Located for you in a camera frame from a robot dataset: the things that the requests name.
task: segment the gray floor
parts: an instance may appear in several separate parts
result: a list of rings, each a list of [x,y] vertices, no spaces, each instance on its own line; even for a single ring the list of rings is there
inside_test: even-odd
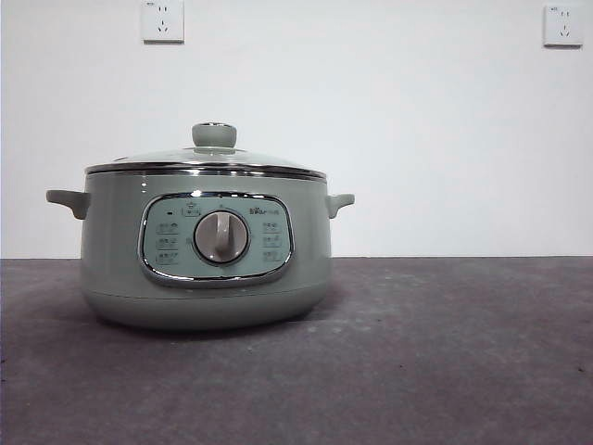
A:
[[[342,259],[313,312],[98,322],[77,261],[4,261],[12,444],[593,443],[593,258]]]

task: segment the pot handle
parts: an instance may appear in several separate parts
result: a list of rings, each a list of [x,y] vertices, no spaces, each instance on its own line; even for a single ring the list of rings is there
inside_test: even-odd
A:
[[[70,207],[74,218],[77,220],[86,218],[86,211],[91,205],[90,193],[70,192],[69,190],[47,190],[45,199],[47,199],[47,202]]]
[[[345,206],[354,204],[354,195],[333,195],[325,199],[325,204],[330,215],[330,220],[332,220],[335,218],[335,215],[337,215],[338,210]]]

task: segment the wall outlet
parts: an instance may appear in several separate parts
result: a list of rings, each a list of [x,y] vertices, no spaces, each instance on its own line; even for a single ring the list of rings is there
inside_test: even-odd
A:
[[[582,46],[583,25],[580,5],[546,5],[544,46]]]
[[[144,1],[142,39],[145,43],[182,43],[183,0]]]

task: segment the lid handle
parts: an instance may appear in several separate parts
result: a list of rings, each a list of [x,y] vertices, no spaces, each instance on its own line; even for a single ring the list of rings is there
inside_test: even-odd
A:
[[[194,151],[197,153],[212,151],[234,153],[237,130],[226,123],[199,123],[192,127],[192,137],[196,145]]]

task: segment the pot base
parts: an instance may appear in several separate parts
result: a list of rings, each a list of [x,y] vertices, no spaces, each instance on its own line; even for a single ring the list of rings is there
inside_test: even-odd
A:
[[[83,291],[102,318],[120,324],[166,330],[232,329],[265,324],[309,311],[324,296],[318,285],[244,297],[216,299],[151,299]]]

